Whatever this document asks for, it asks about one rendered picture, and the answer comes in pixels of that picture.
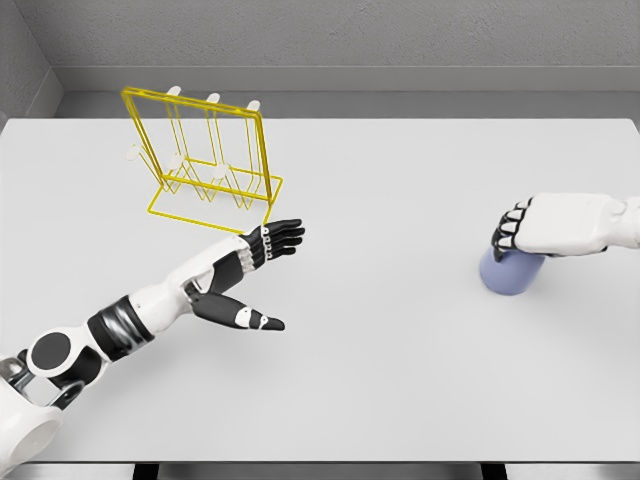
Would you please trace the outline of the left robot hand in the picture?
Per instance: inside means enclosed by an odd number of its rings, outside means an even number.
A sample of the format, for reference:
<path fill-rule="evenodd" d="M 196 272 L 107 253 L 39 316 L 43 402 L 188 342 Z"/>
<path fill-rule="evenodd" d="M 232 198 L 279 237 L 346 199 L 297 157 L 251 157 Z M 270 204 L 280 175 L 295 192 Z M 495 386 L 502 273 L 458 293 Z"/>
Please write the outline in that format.
<path fill-rule="evenodd" d="M 285 324 L 225 295 L 266 262 L 293 255 L 305 229 L 300 219 L 260 225 L 234 235 L 192 258 L 166 280 L 166 325 L 179 316 L 197 317 L 234 329 L 283 331 Z"/>

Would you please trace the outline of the lavender blue cup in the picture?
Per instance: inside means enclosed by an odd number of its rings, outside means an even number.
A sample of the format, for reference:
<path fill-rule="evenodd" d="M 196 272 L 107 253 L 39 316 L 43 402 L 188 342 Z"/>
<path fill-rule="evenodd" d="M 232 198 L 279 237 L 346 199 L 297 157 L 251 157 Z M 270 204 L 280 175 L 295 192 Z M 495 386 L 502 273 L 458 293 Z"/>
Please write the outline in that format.
<path fill-rule="evenodd" d="M 508 250 L 497 261 L 493 247 L 483 255 L 480 278 L 491 291 L 500 295 L 518 295 L 525 292 L 537 277 L 546 257 L 519 250 Z"/>

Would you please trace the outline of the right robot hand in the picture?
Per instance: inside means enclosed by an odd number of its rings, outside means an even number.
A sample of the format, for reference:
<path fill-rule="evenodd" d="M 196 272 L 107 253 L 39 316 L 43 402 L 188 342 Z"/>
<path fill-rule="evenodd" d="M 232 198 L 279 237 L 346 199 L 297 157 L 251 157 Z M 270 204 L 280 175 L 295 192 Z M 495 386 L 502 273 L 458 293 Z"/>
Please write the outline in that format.
<path fill-rule="evenodd" d="M 495 258 L 500 261 L 508 250 L 566 257 L 619 246 L 624 201 L 606 194 L 538 193 L 500 218 L 491 239 Z"/>

